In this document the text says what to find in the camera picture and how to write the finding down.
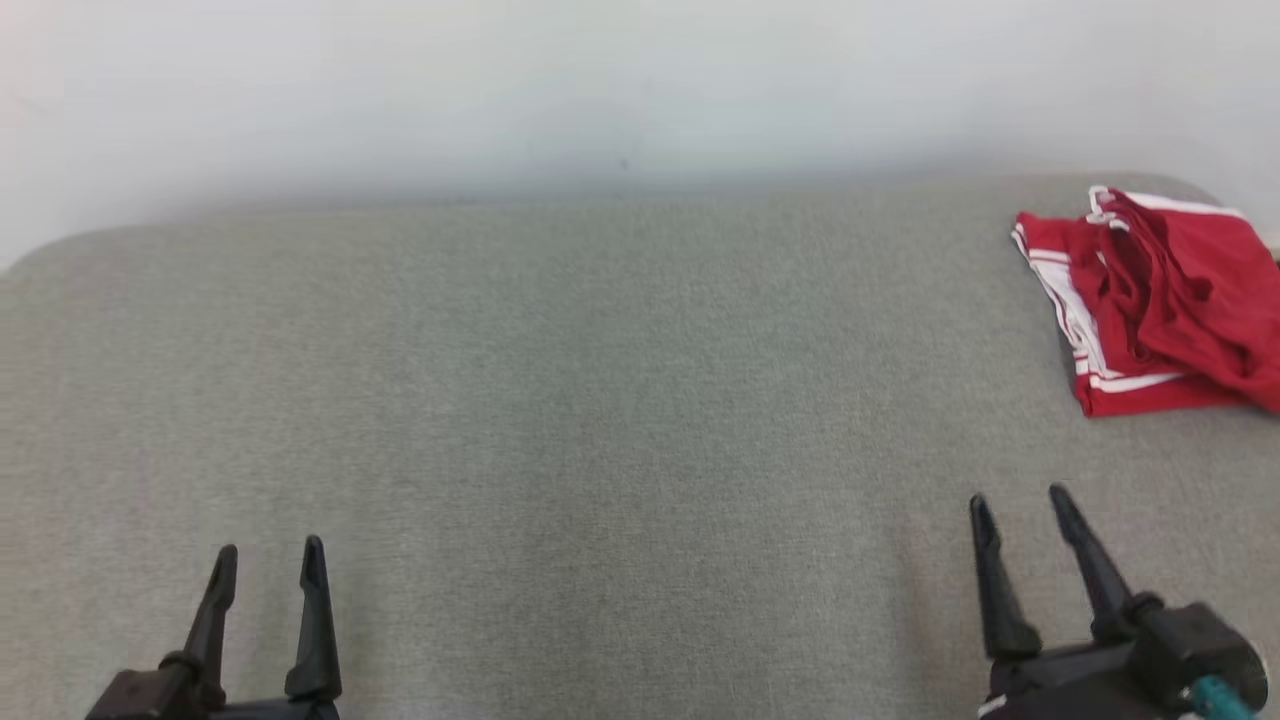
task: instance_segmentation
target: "teal cable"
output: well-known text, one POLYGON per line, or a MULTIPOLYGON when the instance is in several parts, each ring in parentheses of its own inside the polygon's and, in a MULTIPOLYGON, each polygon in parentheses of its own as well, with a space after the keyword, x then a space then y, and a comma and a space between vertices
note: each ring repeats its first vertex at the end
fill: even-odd
POLYGON ((1257 720, 1231 685, 1217 675, 1206 675, 1192 683, 1192 703, 1204 720, 1257 720))

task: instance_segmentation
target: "red cloth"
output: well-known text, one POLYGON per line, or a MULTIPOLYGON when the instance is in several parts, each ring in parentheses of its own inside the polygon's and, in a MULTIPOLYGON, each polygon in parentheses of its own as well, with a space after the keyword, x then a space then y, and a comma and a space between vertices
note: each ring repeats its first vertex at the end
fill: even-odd
POLYGON ((1051 219, 1023 213, 1012 234, 1053 301, 1059 328, 1071 345, 1073 391, 1087 416, 1247 402, 1239 393, 1162 357, 1135 363, 1125 370, 1110 365, 1103 352, 1101 323, 1094 315, 1103 310, 1103 278, 1080 275, 1083 282, 1078 284, 1074 272, 1076 259, 1091 260, 1089 268, 1094 270, 1105 268, 1097 254, 1111 236, 1107 225, 1091 223, 1087 218, 1051 219))
POLYGON ((1085 415, 1253 401, 1280 413, 1280 268, 1235 210, 1114 188, 1092 213, 1024 213, 1085 415))
POLYGON ((1280 413, 1280 268, 1249 223, 1233 210, 1117 190, 1096 188, 1092 199, 1112 229, 1102 247, 1108 361, 1164 357, 1280 413))

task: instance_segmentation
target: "white wall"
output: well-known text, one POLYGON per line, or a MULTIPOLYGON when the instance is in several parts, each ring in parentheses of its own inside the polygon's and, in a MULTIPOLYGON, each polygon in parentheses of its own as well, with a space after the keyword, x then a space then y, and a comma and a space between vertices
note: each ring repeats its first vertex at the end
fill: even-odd
POLYGON ((0 266, 223 211, 1146 169, 1280 227, 1274 0, 0 0, 0 266))

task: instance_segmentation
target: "gray fabric surface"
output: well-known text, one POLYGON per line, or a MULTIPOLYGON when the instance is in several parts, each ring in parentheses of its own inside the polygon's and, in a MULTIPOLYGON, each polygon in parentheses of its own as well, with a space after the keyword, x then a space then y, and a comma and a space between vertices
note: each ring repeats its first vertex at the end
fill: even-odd
POLYGON ((3 279, 4 688, 82 716, 241 548, 276 696, 328 548, 351 719, 970 717, 966 501, 1050 643, 1068 480, 1137 587, 1280 653, 1280 423, 1087 420, 1020 209, 1093 182, 123 229, 3 279))

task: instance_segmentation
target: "gray couch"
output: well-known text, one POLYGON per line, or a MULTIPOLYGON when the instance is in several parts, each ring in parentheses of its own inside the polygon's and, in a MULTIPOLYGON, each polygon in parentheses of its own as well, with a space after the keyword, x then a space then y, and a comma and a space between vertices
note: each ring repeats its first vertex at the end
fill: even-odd
POLYGON ((1009 240, 1041 177, 134 228, 0 281, 5 705, 82 716, 241 548, 278 696, 307 533, 349 719, 972 717, 966 516, 1051 644, 1066 480, 1135 587, 1280 653, 1280 421, 1087 420, 1009 240))

